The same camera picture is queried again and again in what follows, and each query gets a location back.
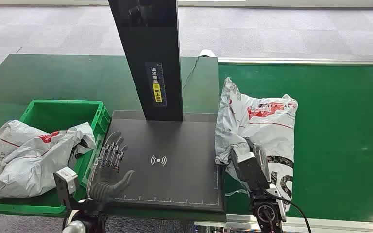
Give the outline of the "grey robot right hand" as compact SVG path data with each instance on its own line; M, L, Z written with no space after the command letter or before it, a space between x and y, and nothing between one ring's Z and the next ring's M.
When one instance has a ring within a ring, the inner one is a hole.
M254 175L254 179L262 182L270 182L268 161L265 152L259 144L252 141L249 137L244 138L247 146L239 143L233 146L232 162L239 180L248 183L249 173Z

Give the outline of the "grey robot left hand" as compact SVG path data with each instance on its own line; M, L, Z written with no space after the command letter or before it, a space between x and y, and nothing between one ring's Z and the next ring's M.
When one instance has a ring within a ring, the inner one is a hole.
M106 139L106 143L94 162L89 177L87 195L101 203L110 203L130 185L134 170L120 176L120 164L128 145L124 144L121 131L115 131Z

